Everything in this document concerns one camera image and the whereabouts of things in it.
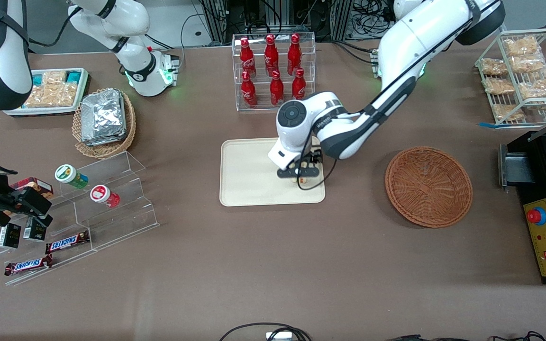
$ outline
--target small black box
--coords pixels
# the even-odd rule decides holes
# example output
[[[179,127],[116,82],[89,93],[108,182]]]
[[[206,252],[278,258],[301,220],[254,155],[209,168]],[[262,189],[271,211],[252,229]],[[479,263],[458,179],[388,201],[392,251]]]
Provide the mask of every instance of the small black box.
[[[28,226],[24,227],[22,238],[35,240],[35,242],[43,242],[46,239],[46,228],[33,219],[28,219],[28,222]]]
[[[14,224],[7,224],[1,228],[0,248],[17,249],[20,241],[20,230],[22,227]]]

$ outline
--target bottle cap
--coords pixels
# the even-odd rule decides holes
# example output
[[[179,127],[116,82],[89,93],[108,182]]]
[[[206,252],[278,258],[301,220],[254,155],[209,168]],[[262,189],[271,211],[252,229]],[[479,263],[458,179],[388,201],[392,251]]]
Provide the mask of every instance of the bottle cap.
[[[91,189],[90,197],[97,203],[104,203],[111,196],[111,190],[102,184],[99,184]]]
[[[76,176],[77,170],[70,164],[63,164],[58,169],[56,169],[56,172],[54,173],[54,177],[56,177],[56,180],[60,181],[61,183],[70,183],[75,179]]]

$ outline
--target coca-cola bottle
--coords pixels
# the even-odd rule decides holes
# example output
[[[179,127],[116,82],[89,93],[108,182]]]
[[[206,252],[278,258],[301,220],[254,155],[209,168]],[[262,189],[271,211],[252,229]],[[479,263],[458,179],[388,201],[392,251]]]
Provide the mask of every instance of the coca-cola bottle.
[[[273,74],[273,80],[271,80],[271,104],[274,107],[278,107],[283,103],[282,74],[279,70],[273,70],[271,74]]]
[[[273,71],[279,69],[279,53],[275,46],[275,36],[267,35],[267,47],[264,48],[264,64],[269,77],[273,77]]]
[[[288,75],[294,76],[297,67],[300,67],[302,51],[300,50],[300,36],[296,33],[290,38],[290,48],[288,49]]]
[[[250,42],[247,37],[242,37],[241,41],[241,52],[239,54],[239,59],[241,59],[241,67],[244,71],[247,71],[250,76],[256,76],[256,64],[254,63],[254,52],[250,48]]]
[[[305,70],[302,67],[296,69],[296,77],[292,81],[292,97],[293,99],[303,99],[305,97]]]
[[[241,95],[243,96],[243,100],[250,109],[254,109],[258,104],[258,99],[256,98],[254,83],[250,80],[250,73],[248,71],[242,72],[241,79]]]

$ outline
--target snickers bar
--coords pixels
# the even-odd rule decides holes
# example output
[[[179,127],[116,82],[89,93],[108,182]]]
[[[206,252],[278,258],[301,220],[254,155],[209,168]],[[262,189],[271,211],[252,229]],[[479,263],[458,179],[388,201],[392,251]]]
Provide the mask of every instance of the snickers bar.
[[[31,271],[39,268],[52,267],[52,255],[47,255],[43,258],[24,261],[22,263],[8,263],[6,266],[6,276],[12,276],[23,271]]]
[[[51,254],[54,251],[62,250],[64,248],[69,248],[71,246],[74,246],[75,244],[80,244],[82,242],[89,242],[90,241],[90,233],[89,231],[85,230],[82,233],[72,235],[71,237],[59,240],[57,242],[53,242],[52,244],[46,244],[45,245],[45,254]]]

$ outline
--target acrylic display rack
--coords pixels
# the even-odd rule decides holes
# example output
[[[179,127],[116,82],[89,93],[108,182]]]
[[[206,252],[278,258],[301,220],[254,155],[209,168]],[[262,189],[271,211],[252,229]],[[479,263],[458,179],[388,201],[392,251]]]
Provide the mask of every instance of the acrylic display rack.
[[[136,174],[143,169],[145,167],[136,158],[123,152],[78,168],[89,179],[85,188],[77,190],[60,183],[59,196],[52,199],[52,207],[48,211],[54,220],[46,231],[45,242],[21,238],[17,249],[0,248],[0,273],[6,285],[19,285],[159,226],[153,204],[145,197],[140,178]],[[89,194],[91,188],[97,184],[104,184],[112,192],[119,194],[119,206],[111,209],[104,204],[95,203]],[[16,215],[12,222],[24,228],[26,220],[26,216]],[[56,242],[85,230],[90,232],[91,240],[54,252],[52,268],[4,276],[7,263],[44,257],[46,242]]]
[[[518,88],[518,84],[522,82],[532,82],[533,80],[539,80],[544,76],[540,74],[540,71],[529,73],[513,72],[510,67],[509,57],[507,56],[507,52],[503,46],[503,41],[506,39],[516,41],[517,39],[522,39],[526,36],[533,36],[535,39],[537,39],[546,62],[546,28],[538,30],[503,31],[496,37],[496,39],[494,39],[494,41],[492,41],[490,46],[488,46],[480,58],[477,59],[475,66],[478,68],[482,80],[485,80],[485,78],[499,78],[499,76],[489,76],[483,74],[481,65],[482,58],[498,58],[504,60],[509,73],[507,76],[503,76],[503,78],[511,81],[513,87],[516,89],[514,93],[509,95],[490,95],[489,93],[486,93],[491,107],[495,104],[511,104],[515,105],[515,108],[510,112],[507,112],[505,117],[502,118],[492,115],[494,118],[494,123],[480,123],[481,126],[498,129],[533,128],[546,125],[546,98],[523,99]],[[511,117],[511,115],[516,113],[518,110],[522,110],[524,112],[524,118],[516,121],[507,121],[507,119],[509,119],[509,117]]]
[[[275,46],[279,52],[279,71],[282,76],[284,101],[292,99],[292,81],[294,76],[288,75],[288,48],[290,47],[290,36],[293,33],[277,33],[275,39]],[[305,97],[309,97],[315,92],[315,33],[314,32],[300,32],[300,50],[302,52],[300,66],[305,69]],[[266,67],[264,65],[264,48],[267,46],[265,37],[267,33],[254,33],[249,35],[233,35],[233,42],[231,45],[233,51],[233,70],[234,70],[234,83],[236,88],[236,107],[240,112],[253,111],[253,110],[277,110],[271,104],[271,77],[267,74]],[[242,37],[248,37],[250,41],[250,48],[254,53],[254,62],[256,64],[256,77],[252,78],[254,87],[256,88],[256,97],[258,98],[258,105],[256,108],[250,108],[243,100],[241,94],[241,67],[240,53],[241,44],[240,39]]]

